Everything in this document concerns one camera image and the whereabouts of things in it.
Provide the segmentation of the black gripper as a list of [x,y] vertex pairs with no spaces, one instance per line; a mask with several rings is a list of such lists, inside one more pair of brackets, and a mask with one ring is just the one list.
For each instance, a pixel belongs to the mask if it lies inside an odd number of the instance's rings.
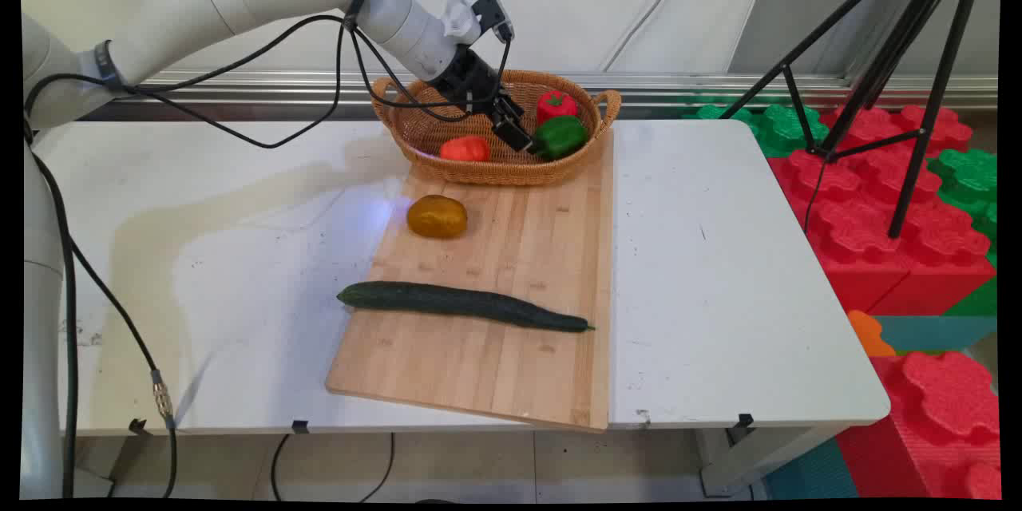
[[490,117],[497,139],[512,151],[535,152],[533,137],[523,129],[525,111],[509,96],[497,71],[469,46],[456,46],[452,62],[437,77],[437,92],[467,117]]

